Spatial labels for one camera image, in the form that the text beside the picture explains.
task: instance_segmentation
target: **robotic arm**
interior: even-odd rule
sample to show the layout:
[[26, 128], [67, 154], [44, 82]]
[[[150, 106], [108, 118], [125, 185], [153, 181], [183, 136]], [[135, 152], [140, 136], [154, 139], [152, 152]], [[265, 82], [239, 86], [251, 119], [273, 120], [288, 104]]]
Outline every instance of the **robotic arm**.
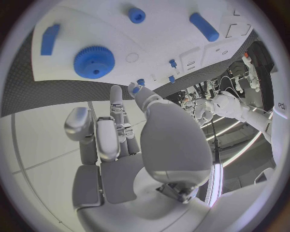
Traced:
[[257, 112], [251, 111], [250, 107], [240, 101], [229, 92], [222, 91], [221, 95], [213, 99], [196, 99], [186, 104], [186, 110], [194, 116], [200, 126], [210, 121], [213, 114], [235, 118], [241, 122], [247, 122], [261, 131], [265, 139], [271, 143], [272, 121]]

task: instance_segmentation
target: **floor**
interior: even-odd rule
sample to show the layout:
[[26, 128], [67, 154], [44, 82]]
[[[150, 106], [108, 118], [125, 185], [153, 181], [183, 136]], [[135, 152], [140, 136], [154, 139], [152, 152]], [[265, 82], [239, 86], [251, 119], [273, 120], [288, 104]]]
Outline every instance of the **floor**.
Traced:
[[[144, 114], [135, 101], [124, 104], [140, 143]], [[84, 232], [72, 205], [73, 180], [81, 165], [79, 145], [63, 129], [75, 107], [88, 103], [42, 107], [0, 119], [2, 147], [24, 200], [64, 232]], [[95, 101], [93, 107], [97, 116], [109, 115], [109, 101]]]

